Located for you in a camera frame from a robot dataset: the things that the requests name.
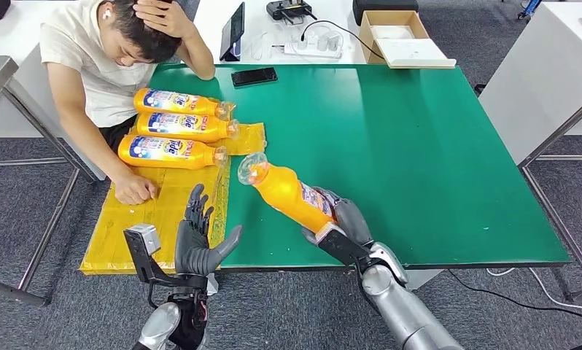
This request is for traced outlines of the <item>person's right hand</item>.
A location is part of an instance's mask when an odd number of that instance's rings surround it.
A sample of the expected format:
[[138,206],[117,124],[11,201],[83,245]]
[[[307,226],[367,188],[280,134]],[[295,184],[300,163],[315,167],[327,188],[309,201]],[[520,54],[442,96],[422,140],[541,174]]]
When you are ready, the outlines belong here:
[[158,188],[149,179],[132,172],[112,181],[115,197],[126,205],[139,205],[157,197]]

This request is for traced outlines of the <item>person's left hand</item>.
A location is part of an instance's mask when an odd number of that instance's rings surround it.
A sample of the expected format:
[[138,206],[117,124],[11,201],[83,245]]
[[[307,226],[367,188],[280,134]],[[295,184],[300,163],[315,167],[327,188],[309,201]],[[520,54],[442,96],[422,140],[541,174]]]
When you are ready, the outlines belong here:
[[139,0],[133,9],[146,26],[171,37],[190,39],[197,34],[195,25],[176,1]]

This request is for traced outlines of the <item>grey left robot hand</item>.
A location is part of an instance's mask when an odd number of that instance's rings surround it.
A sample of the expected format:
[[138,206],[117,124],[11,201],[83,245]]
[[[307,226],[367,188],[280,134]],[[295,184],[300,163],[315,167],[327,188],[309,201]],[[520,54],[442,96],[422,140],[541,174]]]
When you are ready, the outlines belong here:
[[235,226],[231,234],[211,248],[208,232],[212,206],[206,207],[209,198],[199,183],[192,189],[183,218],[176,235],[174,263],[178,274],[207,276],[238,246],[243,227]]

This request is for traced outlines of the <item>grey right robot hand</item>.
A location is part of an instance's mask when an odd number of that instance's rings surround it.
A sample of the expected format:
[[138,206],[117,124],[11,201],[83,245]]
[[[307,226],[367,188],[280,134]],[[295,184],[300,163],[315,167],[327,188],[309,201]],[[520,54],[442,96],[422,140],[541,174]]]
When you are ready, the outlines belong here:
[[325,196],[333,208],[336,228],[328,228],[324,235],[302,228],[304,238],[328,254],[360,252],[361,256],[370,251],[373,238],[364,216],[353,201],[342,198],[330,190],[314,188]]

